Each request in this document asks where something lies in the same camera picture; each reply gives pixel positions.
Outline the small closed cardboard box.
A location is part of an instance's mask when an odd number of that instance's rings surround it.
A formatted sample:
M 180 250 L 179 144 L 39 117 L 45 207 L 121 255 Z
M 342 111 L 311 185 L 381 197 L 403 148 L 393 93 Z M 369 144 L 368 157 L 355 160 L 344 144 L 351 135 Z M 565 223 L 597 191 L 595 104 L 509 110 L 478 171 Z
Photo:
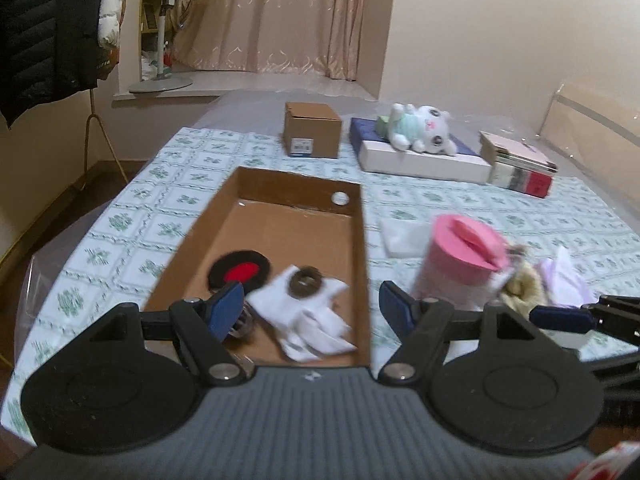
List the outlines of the small closed cardboard box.
M 286 102 L 283 143 L 290 157 L 337 159 L 342 120 L 323 103 Z

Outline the white puffer jacket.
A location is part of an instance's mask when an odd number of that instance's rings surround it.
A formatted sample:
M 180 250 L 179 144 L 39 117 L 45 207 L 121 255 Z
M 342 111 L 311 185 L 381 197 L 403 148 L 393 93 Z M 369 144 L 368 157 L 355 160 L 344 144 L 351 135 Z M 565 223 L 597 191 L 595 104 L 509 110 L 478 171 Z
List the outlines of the white puffer jacket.
M 98 41 L 101 48 L 113 50 L 119 47 L 120 26 L 126 0 L 100 0 Z

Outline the floor fan stand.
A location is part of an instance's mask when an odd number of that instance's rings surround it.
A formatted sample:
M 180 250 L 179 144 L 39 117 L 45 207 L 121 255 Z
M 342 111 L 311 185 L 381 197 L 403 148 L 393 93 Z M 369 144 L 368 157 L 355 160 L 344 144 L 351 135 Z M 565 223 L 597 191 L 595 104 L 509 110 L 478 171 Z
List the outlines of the floor fan stand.
M 176 0 L 160 0 L 160 10 L 157 20 L 156 42 L 156 74 L 153 78 L 142 80 L 129 87 L 132 94 L 157 94 L 166 91 L 174 91 L 190 87 L 192 80 L 189 77 L 172 76 L 165 73 L 165 32 L 166 15 L 176 4 Z

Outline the stack of books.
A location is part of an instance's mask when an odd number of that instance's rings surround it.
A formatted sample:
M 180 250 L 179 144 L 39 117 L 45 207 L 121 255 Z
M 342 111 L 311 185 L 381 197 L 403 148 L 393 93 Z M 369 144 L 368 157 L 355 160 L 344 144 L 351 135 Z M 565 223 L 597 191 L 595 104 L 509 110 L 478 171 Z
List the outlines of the stack of books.
M 558 166 L 524 140 L 480 132 L 480 157 L 488 162 L 488 182 L 530 196 L 548 196 Z

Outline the white flat box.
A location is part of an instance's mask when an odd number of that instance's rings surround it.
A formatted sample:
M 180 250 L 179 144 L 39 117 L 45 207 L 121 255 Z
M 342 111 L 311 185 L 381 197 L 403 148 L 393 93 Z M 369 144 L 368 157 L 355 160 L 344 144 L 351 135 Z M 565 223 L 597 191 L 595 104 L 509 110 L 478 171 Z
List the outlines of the white flat box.
M 376 141 L 362 141 L 354 151 L 364 171 L 485 184 L 490 174 L 488 162 L 458 139 L 454 142 L 458 148 L 454 156 L 400 152 L 388 143 Z

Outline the blue flat box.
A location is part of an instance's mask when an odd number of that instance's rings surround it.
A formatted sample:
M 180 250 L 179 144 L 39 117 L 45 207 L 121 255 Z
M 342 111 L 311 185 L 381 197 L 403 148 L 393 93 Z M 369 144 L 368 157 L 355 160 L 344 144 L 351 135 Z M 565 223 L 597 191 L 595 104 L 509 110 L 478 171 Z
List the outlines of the blue flat box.
M 349 127 L 349 141 L 357 156 L 364 149 L 366 142 L 372 142 L 376 148 L 389 148 L 390 142 L 386 140 L 386 116 L 378 116 L 376 119 L 353 117 Z

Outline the white bunny plush toy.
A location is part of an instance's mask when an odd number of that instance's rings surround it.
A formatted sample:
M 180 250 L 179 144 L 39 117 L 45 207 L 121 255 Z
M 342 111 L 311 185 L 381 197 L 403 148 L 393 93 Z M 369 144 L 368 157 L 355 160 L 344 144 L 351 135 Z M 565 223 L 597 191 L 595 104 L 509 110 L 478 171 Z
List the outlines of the white bunny plush toy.
M 450 114 L 431 105 L 395 103 L 390 110 L 386 139 L 397 151 L 418 154 L 457 154 L 449 132 Z

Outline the black puffer jacket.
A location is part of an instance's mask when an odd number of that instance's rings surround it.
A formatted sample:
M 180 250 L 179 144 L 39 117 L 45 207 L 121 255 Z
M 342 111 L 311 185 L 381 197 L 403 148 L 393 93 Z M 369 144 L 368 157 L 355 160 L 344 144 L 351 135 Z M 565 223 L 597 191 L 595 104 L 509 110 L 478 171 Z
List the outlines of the black puffer jacket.
M 1 116 L 98 83 L 100 0 L 1 0 Z

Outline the clear plastic bag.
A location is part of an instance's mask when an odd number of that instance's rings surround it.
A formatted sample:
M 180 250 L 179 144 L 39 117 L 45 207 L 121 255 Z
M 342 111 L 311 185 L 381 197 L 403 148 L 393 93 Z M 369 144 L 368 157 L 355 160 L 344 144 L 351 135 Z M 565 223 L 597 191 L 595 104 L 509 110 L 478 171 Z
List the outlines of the clear plastic bag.
M 386 255 L 390 258 L 422 258 L 431 237 L 428 223 L 416 220 L 383 218 L 380 232 Z

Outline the white cloth socks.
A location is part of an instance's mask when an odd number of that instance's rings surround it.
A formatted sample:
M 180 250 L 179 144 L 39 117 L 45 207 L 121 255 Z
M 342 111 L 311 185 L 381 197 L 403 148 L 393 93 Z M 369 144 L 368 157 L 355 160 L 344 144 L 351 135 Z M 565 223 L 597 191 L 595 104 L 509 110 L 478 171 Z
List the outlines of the white cloth socks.
M 333 309 L 334 298 L 348 285 L 337 278 L 322 278 L 316 292 L 295 298 L 290 283 L 298 271 L 298 266 L 289 266 L 267 285 L 250 292 L 245 301 L 273 329 L 283 353 L 292 361 L 319 361 L 356 351 L 347 340 L 352 328 Z

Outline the cream fluffy plush hat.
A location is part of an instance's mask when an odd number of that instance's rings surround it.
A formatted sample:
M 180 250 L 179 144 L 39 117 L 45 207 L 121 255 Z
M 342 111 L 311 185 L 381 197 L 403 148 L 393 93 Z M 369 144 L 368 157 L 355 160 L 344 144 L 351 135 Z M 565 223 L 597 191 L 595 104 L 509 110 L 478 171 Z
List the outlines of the cream fluffy plush hat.
M 535 267 L 527 261 L 525 246 L 509 246 L 508 256 L 513 273 L 503 285 L 499 298 L 507 307 L 527 318 L 536 307 L 547 303 L 544 283 Z

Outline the purple velvet scrunchie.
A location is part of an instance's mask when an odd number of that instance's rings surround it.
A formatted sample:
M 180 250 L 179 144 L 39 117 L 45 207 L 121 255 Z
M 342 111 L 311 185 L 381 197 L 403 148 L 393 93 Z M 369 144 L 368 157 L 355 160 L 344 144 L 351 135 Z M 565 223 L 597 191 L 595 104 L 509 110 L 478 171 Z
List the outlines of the purple velvet scrunchie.
M 288 281 L 288 294 L 295 299 L 306 299 L 318 294 L 323 282 L 322 273 L 314 266 L 301 266 Z

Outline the open cardboard tray box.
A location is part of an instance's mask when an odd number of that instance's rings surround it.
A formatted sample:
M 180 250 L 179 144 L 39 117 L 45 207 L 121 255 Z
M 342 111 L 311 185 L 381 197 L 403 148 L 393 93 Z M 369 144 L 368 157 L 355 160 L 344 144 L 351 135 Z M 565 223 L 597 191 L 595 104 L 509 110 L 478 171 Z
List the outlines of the open cardboard tray box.
M 369 365 L 369 289 L 359 184 L 236 168 L 186 234 L 145 310 L 165 310 L 182 298 L 209 298 L 210 268 L 236 250 L 265 256 L 272 276 L 289 266 L 314 266 L 346 283 L 348 289 L 335 297 L 333 307 L 350 326 L 347 338 L 356 349 L 320 363 Z

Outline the black red round pad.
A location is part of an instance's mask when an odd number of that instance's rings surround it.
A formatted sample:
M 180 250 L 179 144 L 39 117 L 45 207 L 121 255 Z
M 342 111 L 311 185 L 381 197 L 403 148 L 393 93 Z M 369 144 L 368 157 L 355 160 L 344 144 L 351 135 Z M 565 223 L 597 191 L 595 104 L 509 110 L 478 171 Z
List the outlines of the black red round pad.
M 262 288 L 271 272 L 270 261 L 254 250 L 228 252 L 218 258 L 207 275 L 209 290 L 217 290 L 230 282 L 239 282 L 246 294 Z

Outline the bookshelf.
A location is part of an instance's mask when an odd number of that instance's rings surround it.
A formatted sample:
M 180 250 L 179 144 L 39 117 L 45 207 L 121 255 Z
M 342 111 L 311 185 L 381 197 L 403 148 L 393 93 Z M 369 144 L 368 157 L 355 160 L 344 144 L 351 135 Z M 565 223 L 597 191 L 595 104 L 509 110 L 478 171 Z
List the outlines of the bookshelf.
M 140 0 L 139 47 L 141 56 L 149 63 L 155 61 L 157 52 L 160 6 L 163 0 Z

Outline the beige curtain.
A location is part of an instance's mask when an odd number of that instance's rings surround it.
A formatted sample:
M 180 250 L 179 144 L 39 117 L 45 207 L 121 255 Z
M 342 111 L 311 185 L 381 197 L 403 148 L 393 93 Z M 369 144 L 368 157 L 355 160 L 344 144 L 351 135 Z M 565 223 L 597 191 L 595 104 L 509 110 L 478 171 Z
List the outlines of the beige curtain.
M 186 0 L 171 56 L 190 70 L 357 76 L 364 0 Z

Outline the pink lidded tumbler cup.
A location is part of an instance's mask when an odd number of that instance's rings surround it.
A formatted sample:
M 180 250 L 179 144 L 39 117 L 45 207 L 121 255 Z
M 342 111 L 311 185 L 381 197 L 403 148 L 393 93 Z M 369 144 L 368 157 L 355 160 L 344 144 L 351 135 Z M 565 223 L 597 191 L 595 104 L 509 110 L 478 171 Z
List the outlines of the pink lidded tumbler cup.
M 411 296 L 480 310 L 509 269 L 508 244 L 491 226 L 461 214 L 441 214 L 433 223 Z

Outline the floral green tablecloth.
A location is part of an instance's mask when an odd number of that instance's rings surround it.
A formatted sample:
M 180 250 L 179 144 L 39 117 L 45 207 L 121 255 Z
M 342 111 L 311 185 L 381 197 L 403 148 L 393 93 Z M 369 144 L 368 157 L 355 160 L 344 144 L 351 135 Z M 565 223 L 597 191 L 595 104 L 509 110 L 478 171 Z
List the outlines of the floral green tablecloth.
M 372 286 L 385 280 L 410 286 L 419 269 L 414 259 L 387 257 L 381 220 L 431 222 L 439 214 L 464 214 L 525 245 L 532 261 L 567 249 L 596 294 L 639 291 L 638 231 L 576 178 L 557 177 L 550 194 L 536 198 L 492 185 L 365 172 L 349 144 L 336 159 L 289 158 L 275 136 L 183 128 L 64 258 L 17 358 L 2 404 L 4 429 L 30 440 L 20 409 L 28 376 L 115 304 L 144 304 L 193 222 L 241 166 L 360 184 Z

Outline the purple tissue pack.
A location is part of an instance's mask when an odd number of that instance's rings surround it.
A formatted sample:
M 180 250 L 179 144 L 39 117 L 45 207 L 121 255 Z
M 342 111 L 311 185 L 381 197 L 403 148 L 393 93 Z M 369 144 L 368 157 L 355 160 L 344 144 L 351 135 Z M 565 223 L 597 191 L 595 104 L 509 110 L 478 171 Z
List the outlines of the purple tissue pack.
M 553 258 L 544 258 L 536 263 L 535 269 L 551 307 L 578 309 L 597 301 L 564 246 L 558 248 Z

